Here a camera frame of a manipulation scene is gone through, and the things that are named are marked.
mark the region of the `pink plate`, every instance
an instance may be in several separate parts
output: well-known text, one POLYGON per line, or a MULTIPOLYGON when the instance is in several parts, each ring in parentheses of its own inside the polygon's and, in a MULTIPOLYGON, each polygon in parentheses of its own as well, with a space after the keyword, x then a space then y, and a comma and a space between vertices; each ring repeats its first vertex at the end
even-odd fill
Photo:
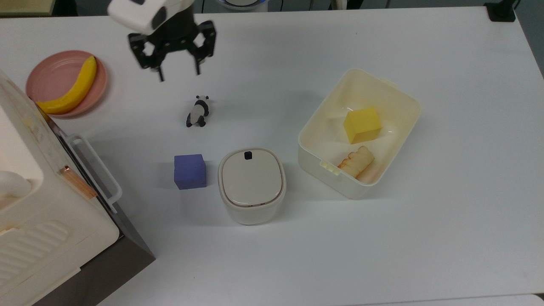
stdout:
MULTIPOLYGON (((33 101, 47 101, 62 97, 76 82, 83 62, 93 56, 85 51, 64 51, 51 55, 39 63, 27 79, 27 95, 33 101)), ((79 115, 91 108, 106 89, 108 74, 104 64, 96 58, 96 77, 87 96, 73 110, 52 117, 64 118, 79 115)))

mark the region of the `white plastic basket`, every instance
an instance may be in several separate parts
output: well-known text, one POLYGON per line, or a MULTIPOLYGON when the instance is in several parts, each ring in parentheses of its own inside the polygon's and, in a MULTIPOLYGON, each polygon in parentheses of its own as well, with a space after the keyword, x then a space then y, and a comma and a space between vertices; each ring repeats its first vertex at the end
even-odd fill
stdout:
POLYGON ((300 167, 350 199, 360 199, 381 179, 412 131, 421 105, 397 89, 360 69, 347 71, 299 134, 300 167), (343 126, 348 111, 374 107, 382 130, 375 140, 350 144, 343 126), (354 179, 336 166, 349 152, 366 146, 375 157, 354 179))

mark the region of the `microwave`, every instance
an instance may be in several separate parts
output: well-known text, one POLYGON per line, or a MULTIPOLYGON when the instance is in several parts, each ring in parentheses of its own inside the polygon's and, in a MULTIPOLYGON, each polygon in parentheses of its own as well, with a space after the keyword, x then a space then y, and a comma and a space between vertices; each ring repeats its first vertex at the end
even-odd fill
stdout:
POLYGON ((97 305, 154 256, 89 142, 0 70, 0 305, 97 305))

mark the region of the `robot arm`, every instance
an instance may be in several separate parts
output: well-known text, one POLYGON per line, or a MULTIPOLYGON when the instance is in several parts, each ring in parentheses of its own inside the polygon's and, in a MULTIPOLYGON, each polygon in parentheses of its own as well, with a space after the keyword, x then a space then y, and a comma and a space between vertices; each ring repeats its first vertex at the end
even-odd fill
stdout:
POLYGON ((193 19, 194 0, 112 0, 108 14, 117 22, 137 31, 128 35, 128 43, 143 69, 159 72, 164 80, 161 63, 167 53, 187 50, 195 59, 196 74, 206 57, 213 56, 215 27, 208 20, 196 25, 193 19), (196 46, 195 38, 202 33, 204 42, 196 46), (151 55, 144 53, 145 43, 153 46, 151 55))

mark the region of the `container lid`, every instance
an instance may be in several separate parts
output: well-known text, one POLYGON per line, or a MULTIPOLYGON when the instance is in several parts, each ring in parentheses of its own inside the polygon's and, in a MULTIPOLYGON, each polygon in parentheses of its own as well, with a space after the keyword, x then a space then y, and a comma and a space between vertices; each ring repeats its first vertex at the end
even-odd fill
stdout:
POLYGON ((221 176, 227 198, 237 206, 268 204, 283 187, 279 161, 262 149, 231 155, 223 165, 221 176))

